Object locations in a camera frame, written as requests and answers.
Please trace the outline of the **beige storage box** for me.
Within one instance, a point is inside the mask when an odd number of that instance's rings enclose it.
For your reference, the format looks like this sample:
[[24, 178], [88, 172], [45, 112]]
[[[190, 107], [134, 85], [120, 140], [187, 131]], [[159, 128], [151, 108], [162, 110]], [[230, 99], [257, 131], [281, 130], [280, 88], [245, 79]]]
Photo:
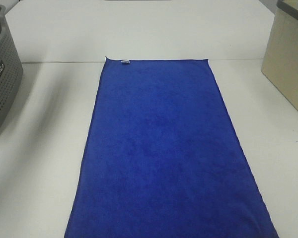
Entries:
[[298, 0], [279, 0], [262, 73], [298, 111]]

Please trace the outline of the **blue microfibre towel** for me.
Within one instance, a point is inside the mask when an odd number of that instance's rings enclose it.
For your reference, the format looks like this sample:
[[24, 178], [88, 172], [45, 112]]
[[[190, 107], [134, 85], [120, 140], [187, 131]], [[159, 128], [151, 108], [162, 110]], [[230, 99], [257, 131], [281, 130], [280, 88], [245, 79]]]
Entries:
[[67, 238], [276, 238], [207, 59], [101, 72]]

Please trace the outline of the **grey perforated plastic basket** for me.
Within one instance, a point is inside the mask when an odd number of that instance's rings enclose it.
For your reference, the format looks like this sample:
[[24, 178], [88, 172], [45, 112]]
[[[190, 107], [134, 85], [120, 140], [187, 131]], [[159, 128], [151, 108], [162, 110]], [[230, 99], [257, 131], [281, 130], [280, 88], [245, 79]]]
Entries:
[[0, 128], [15, 100], [23, 77], [22, 63], [5, 12], [5, 6], [0, 4]]

